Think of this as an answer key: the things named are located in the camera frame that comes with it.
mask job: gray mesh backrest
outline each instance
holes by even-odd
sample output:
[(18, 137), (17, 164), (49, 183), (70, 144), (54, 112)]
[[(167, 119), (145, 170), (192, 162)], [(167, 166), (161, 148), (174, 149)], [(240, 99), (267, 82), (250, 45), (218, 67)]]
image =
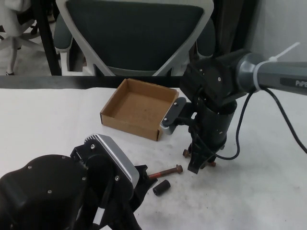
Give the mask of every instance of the gray mesh backrest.
[(108, 67), (166, 74), (213, 10), (212, 0), (58, 0), (58, 6), (85, 56), (105, 75), (113, 75)]

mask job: cable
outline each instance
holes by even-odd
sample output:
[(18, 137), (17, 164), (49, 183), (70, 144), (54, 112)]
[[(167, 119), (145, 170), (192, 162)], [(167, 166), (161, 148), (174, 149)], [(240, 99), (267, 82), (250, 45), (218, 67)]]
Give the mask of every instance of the cable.
[(250, 98), (252, 97), (252, 95), (254, 94), (256, 90), (252, 91), (248, 97), (246, 98), (245, 102), (244, 102), (244, 105), (243, 105), (243, 108), (242, 108), (242, 112), (241, 112), (241, 115), (240, 115), (240, 119), (239, 119), (239, 123), (238, 123), (238, 126), (236, 128), (236, 154), (235, 156), (233, 157), (223, 157), (223, 156), (220, 156), (216, 153), (214, 153), (214, 156), (217, 157), (217, 158), (220, 158), (222, 160), (226, 160), (226, 161), (231, 161), (231, 160), (234, 160), (235, 158), (237, 158), (240, 154), (240, 143), (239, 143), (239, 133), (240, 133), (240, 128), (241, 128), (241, 125), (242, 125), (242, 121), (243, 121), (243, 117), (244, 117), (244, 113), (245, 113), (245, 110), (246, 110), (246, 107), (249, 103), (249, 100)]
[(292, 124), (291, 124), (291, 122), (290, 122), (290, 120), (289, 120), (287, 114), (286, 114), (286, 112), (285, 112), (284, 109), (283, 109), (282, 104), (280, 103), (280, 101), (278, 100), (278, 98), (276, 97), (276, 95), (275, 95), (271, 90), (269, 90), (269, 89), (267, 89), (267, 88), (263, 88), (263, 90), (264, 90), (265, 92), (267, 92), (269, 95), (271, 95), (272, 98), (275, 100), (275, 102), (276, 102), (277, 105), (278, 105), (278, 108), (280, 109), (280, 112), (282, 113), (282, 115), (283, 115), (283, 117), (284, 117), (284, 119), (285, 119), (287, 125), (289, 126), (289, 129), (290, 129), (290, 131), (291, 131), (291, 133), (292, 133), (294, 139), (296, 140), (296, 142), (298, 143), (298, 145), (302, 148), (302, 150), (307, 154), (307, 149), (306, 149), (306, 147), (303, 145), (303, 143), (301, 142), (301, 140), (298, 138), (298, 136), (297, 136), (297, 134), (296, 134), (296, 132), (295, 132), (295, 130), (294, 130), (294, 128), (293, 128), (293, 126), (292, 126)]
[(244, 113), (245, 113), (245, 110), (246, 110), (246, 107), (249, 103), (249, 100), (250, 98), (252, 97), (252, 95), (255, 93), (256, 90), (253, 90), (249, 95), (248, 97), (246, 98), (245, 102), (244, 102), (244, 105), (243, 105), (243, 108), (242, 108), (242, 112), (241, 112), (241, 115), (240, 115), (240, 119), (239, 119), (239, 123), (238, 123), (238, 126), (236, 128), (236, 154), (233, 156), (233, 157), (223, 157), (223, 156), (220, 156), (218, 154), (216, 154), (215, 152), (212, 152), (208, 146), (203, 142), (203, 140), (200, 138), (200, 136), (198, 135), (198, 133), (193, 130), (193, 134), (196, 135), (196, 137), (201, 141), (201, 144), (204, 146), (204, 148), (209, 151), (213, 156), (217, 157), (217, 158), (220, 158), (222, 160), (226, 160), (226, 161), (231, 161), (231, 160), (234, 160), (235, 158), (237, 158), (240, 154), (240, 143), (239, 143), (239, 133), (240, 133), (240, 128), (241, 128), (241, 125), (242, 125), (242, 121), (243, 121), (243, 117), (244, 117)]
[[(301, 142), (301, 140), (298, 138), (286, 112), (284, 111), (283, 109), (283, 106), (282, 104), (280, 103), (280, 101), (278, 100), (278, 98), (276, 97), (276, 95), (270, 91), (269, 89), (267, 88), (262, 88), (265, 92), (267, 92), (269, 95), (272, 96), (272, 98), (275, 100), (275, 102), (277, 103), (278, 105), (278, 108), (280, 109), (287, 125), (289, 126), (290, 128), (290, 131), (294, 137), (294, 139), (296, 140), (296, 142), (298, 143), (298, 145), (302, 148), (302, 150), (307, 154), (307, 149), (306, 147), (303, 145), (303, 143)], [(241, 125), (242, 125), (242, 121), (243, 121), (243, 117), (244, 117), (244, 113), (245, 113), (245, 110), (246, 110), (246, 107), (249, 103), (249, 100), (250, 98), (252, 97), (252, 95), (255, 93), (256, 90), (252, 91), (248, 97), (246, 98), (245, 102), (244, 102), (244, 105), (243, 105), (243, 108), (242, 108), (242, 112), (241, 112), (241, 115), (240, 115), (240, 119), (239, 119), (239, 123), (238, 123), (238, 126), (236, 128), (236, 147), (237, 147), (237, 151), (236, 151), (236, 154), (233, 156), (233, 157), (223, 157), (223, 156), (220, 156), (214, 152), (212, 152), (208, 146), (203, 142), (203, 140), (200, 138), (200, 136), (198, 135), (197, 132), (194, 131), (194, 134), (196, 135), (196, 137), (201, 141), (202, 145), (206, 148), (206, 150), (209, 150), (211, 152), (211, 154), (219, 159), (222, 159), (222, 160), (226, 160), (226, 161), (231, 161), (231, 160), (234, 160), (235, 158), (237, 158), (240, 154), (240, 143), (239, 143), (239, 133), (240, 133), (240, 129), (241, 129)]]

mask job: chair backrest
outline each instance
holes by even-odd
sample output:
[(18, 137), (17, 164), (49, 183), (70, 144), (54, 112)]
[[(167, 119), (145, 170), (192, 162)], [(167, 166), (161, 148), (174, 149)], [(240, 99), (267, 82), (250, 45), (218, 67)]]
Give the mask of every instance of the chair backrest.
[(212, 0), (57, 0), (87, 60), (104, 75), (164, 76), (187, 56)]
[(19, 24), (17, 14), (31, 7), (31, 0), (0, 0), (0, 25), (9, 36), (20, 36), (24, 28)]

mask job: desk leg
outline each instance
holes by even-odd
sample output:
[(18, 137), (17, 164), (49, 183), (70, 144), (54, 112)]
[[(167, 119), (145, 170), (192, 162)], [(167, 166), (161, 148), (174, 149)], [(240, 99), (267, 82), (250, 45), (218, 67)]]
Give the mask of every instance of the desk leg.
[(50, 72), (54, 76), (60, 76), (61, 69), (59, 67), (57, 53), (53, 44), (53, 37), (48, 23), (47, 13), (42, 1), (44, 0), (32, 0), (34, 17), (36, 19), (39, 33), (42, 38)]

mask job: black cylindrical nut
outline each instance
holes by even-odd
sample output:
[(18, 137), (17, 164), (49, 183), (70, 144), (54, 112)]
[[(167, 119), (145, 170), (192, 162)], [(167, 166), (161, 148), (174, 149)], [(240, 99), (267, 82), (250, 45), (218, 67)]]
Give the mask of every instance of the black cylindrical nut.
[(153, 193), (156, 196), (162, 195), (164, 192), (166, 192), (171, 187), (171, 184), (168, 182), (168, 180), (163, 181), (162, 183), (158, 184), (156, 187), (153, 188)]

